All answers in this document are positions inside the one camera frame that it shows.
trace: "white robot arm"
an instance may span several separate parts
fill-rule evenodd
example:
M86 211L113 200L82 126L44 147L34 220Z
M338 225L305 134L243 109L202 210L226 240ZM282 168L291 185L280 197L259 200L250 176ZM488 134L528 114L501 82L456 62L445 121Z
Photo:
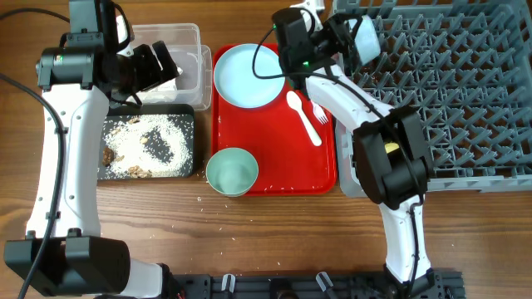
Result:
M66 47L47 48L37 63L42 97L65 128L64 157L58 157L57 128L45 110L41 176L26 240L8 241L5 263L43 296L115 294L137 298L176 298L166 265L130 258L123 241L101 237L96 207L101 128L111 104L126 102L179 75L163 42L132 49L125 16L111 0L70 1L71 32ZM119 40L117 31L126 30ZM57 214L45 236L56 187L56 164L63 159ZM28 277L46 238L43 262Z
M374 99L347 78L331 59L341 52L344 59L365 64L380 54L375 28L367 16L334 15L323 25L315 17L319 25L310 32L307 15L307 11L295 8L273 15L279 63L295 88L306 92L310 100L329 110L353 132L357 175L382 213L387 239L386 269L400 288L407 289L411 282L431 270L420 205L424 195L420 200L419 194L426 192L432 162L419 116L409 107L394 110ZM400 144L408 147L405 149L408 162L399 154L400 145L392 138L390 127L401 136ZM406 163L414 166L408 169ZM419 181L416 184L421 185L418 189L411 179L414 175Z
M332 75L346 83L364 96L366 101L384 116L390 114L392 106L384 104L368 95L360 87L349 80L338 65L331 66ZM325 74L325 70L315 71ZM335 84L325 78L310 76L306 80L308 98L326 108L350 131L360 128L365 122L376 122L380 118L368 111L368 108L351 91ZM393 210L384 203L379 204L382 214L384 231L387 240L386 266L390 273L400 282L408 282L412 276L415 256L413 227L410 220L410 208L414 203L419 203L419 196L413 196L400 204L399 209ZM415 208L417 213L417 236L419 238L420 261L416 271L416 278L421 277L431 268L431 263L426 256L425 240L423 238L422 206Z

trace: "plastic utensil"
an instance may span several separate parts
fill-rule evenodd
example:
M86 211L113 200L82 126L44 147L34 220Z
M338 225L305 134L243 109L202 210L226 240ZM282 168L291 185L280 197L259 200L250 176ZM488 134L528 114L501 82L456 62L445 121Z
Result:
M219 151L207 164L210 186L229 197L248 192L259 176L257 160L245 149L228 148Z
M325 115L325 111L323 111L323 108L314 103L312 100L310 100L310 102L313 104L313 113L314 113L314 117L316 117L316 119L322 124L322 125L325 125L327 124L327 122L329 121L329 119L327 118L327 116Z
M316 132L313 125L310 123L307 116L303 112L303 103L301 102L299 96L295 92L289 91L286 95L286 101L288 102L288 106L290 106L290 108L294 109L299 113L299 117L301 117L305 129L307 129L308 137L310 137L310 140L313 142L313 145L322 145L322 139L319 138L318 132Z
M284 78L263 80L255 77L251 69L256 44L243 44L229 49L216 63L214 86L231 105L240 108L257 108L267 105L279 95ZM255 70L262 76L278 75L283 71L277 54L260 47Z

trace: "teal bowl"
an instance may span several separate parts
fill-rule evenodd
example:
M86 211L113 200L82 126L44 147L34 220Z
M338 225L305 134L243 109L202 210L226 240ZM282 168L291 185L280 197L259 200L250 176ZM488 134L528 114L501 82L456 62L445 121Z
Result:
M246 194L259 176L259 164L247 150L222 149L207 164L210 186L228 197Z

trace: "plastic dish rack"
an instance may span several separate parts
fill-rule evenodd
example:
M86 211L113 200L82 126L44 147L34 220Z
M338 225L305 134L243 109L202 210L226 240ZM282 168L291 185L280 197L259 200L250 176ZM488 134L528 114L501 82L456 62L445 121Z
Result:
M532 20L525 0L336 0L374 20L382 54L346 70L367 93L417 108L435 161L430 191L532 190ZM337 124L342 191L363 196Z

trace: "wood grain surface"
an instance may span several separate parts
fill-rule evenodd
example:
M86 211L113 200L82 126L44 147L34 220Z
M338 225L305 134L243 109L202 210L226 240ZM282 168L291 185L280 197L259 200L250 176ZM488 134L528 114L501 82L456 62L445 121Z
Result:
M292 2L119 1L133 24L196 23L213 53L224 44L258 42L271 14ZM2 0L0 12L18 7L68 15L66 0ZM39 91L35 62L67 30L64 22L34 13L2 21L0 71ZM201 162L209 158L209 112L198 115L197 127ZM0 83L2 243L23 237L37 192L42 137L41 106ZM199 169L189 179L99 184L103 237L123 239L132 257L166 263L180 274L382 269L382 219L368 199L348 199L338 186L316 197L227 199L203 175ZM531 193L431 193L425 211L433 267L462 271L469 298L532 297ZM0 299L14 298L21 284L0 262ZM28 297L40 295L30 291Z

